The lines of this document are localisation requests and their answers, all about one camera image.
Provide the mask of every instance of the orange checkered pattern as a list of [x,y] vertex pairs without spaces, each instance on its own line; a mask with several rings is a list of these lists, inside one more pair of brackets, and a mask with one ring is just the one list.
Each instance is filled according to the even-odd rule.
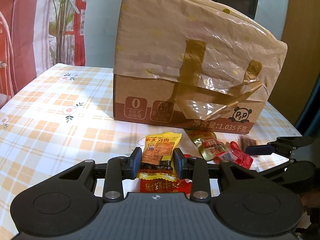
[[[57,64],[24,87],[0,109],[0,239],[11,239],[17,230],[10,216],[13,198],[48,177],[85,159],[105,163],[129,156],[144,146],[144,137],[166,131],[182,133],[179,147],[200,156],[183,129],[113,120],[112,69]],[[216,133],[222,142],[238,135]],[[249,135],[259,144],[278,136],[300,135],[270,104]],[[255,159],[262,171],[285,162],[278,155]],[[124,181],[124,191],[137,191],[139,182]],[[216,180],[212,194],[218,195]],[[102,195],[103,181],[95,194]]]

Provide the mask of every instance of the cardboard box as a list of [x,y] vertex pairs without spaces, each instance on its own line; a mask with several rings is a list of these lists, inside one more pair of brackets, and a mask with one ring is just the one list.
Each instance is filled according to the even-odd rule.
[[246,134],[286,51],[252,19],[210,0],[122,0],[114,118]]

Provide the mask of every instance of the cartoon character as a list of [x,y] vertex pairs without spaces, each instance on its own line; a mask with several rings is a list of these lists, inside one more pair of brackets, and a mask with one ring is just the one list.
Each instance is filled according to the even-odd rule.
[[155,147],[155,144],[154,144],[154,143],[149,143],[149,144],[148,144],[148,149],[149,149],[149,151],[152,151],[154,147]]
[[249,114],[252,113],[251,109],[246,109],[246,108],[240,108],[239,106],[236,107],[235,112],[233,113],[232,117],[229,117],[232,122],[249,122],[248,117]]

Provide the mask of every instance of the plaid tablecloth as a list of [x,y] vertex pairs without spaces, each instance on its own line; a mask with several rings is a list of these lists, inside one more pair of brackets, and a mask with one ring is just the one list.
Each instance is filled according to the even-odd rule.
[[[85,159],[105,163],[129,156],[144,145],[148,134],[180,132],[179,147],[200,156],[183,129],[115,121],[112,118],[112,69],[58,64],[41,74],[0,109],[0,239],[17,230],[10,204],[21,191]],[[216,133],[222,142],[238,135]],[[249,135],[259,144],[278,136],[300,135],[269,103]],[[253,169],[262,171],[285,162],[278,155],[255,159]],[[212,195],[218,195],[211,180]],[[103,181],[95,194],[102,195]],[[137,191],[139,183],[124,181],[124,191]]]

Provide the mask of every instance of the number 0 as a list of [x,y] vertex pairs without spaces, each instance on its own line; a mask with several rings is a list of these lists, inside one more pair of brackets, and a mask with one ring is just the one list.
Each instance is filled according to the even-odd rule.
[[140,106],[140,100],[135,98],[134,100],[132,100],[132,107],[133,108],[139,108]]

